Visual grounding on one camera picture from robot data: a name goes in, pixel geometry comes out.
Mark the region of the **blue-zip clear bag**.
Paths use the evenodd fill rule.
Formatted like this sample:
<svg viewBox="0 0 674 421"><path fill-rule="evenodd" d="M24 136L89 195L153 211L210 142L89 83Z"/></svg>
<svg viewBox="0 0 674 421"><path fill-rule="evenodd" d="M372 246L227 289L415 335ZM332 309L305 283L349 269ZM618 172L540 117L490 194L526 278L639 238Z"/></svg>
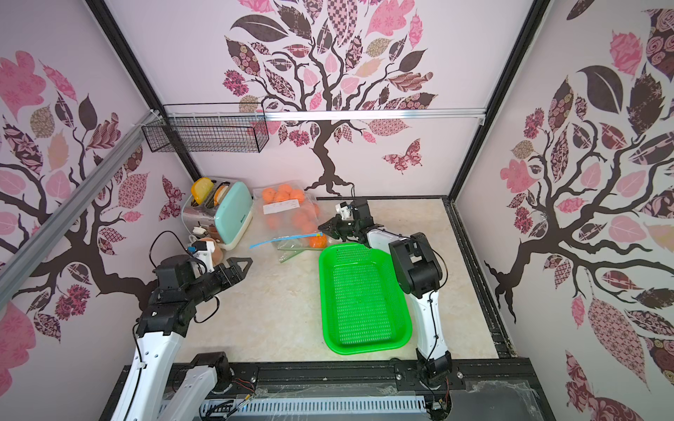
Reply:
<svg viewBox="0 0 674 421"><path fill-rule="evenodd" d="M318 201L299 182L289 181L253 189L255 218L262 228L260 240L250 248L271 245L281 238L319 233Z"/></svg>

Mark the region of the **green plastic basket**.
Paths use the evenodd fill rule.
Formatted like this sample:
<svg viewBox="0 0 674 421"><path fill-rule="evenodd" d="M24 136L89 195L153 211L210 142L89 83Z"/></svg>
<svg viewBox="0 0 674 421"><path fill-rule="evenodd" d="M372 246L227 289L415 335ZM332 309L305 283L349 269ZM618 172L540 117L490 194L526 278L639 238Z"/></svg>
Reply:
<svg viewBox="0 0 674 421"><path fill-rule="evenodd" d="M356 243L332 245L319 257L323 337L336 354L399 349L412 319L391 256Z"/></svg>

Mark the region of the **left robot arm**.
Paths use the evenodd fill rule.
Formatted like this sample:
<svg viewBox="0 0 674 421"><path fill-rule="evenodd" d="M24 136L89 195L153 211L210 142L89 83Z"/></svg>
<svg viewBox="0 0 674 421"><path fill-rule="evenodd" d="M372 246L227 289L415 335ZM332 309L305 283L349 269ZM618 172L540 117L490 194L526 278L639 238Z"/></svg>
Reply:
<svg viewBox="0 0 674 421"><path fill-rule="evenodd" d="M184 255L155 270L158 288L133 328L135 353L112 420L191 420L212 393L231 389L233 371L223 352L196 355L170 403L161 408L178 351L195 321L197 307L239 282L253 260L233 257L203 274L203 262Z"/></svg>

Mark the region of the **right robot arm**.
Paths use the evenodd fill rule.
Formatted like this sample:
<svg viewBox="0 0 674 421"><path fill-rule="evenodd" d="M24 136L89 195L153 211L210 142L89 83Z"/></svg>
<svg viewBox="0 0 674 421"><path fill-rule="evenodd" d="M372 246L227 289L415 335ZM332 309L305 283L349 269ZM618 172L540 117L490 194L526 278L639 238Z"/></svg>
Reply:
<svg viewBox="0 0 674 421"><path fill-rule="evenodd" d="M319 231L334 240L354 240L391 256L398 286L414 298L419 377L430 385L451 373L452 357L442 333L439 310L439 291L446 282L443 276L447 268L426 235L404 236L388 231L374 221L364 198L336 205L335 216L319 225Z"/></svg>

